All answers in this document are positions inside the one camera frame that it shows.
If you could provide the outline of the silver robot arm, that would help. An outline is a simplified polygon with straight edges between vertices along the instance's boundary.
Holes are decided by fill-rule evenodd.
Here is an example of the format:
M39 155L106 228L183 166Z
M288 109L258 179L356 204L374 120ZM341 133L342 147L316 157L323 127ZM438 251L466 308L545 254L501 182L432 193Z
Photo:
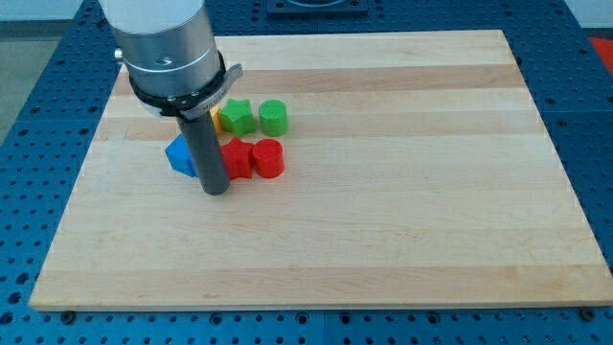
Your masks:
M216 47L204 0L101 0L137 98L165 117L210 111L243 75Z

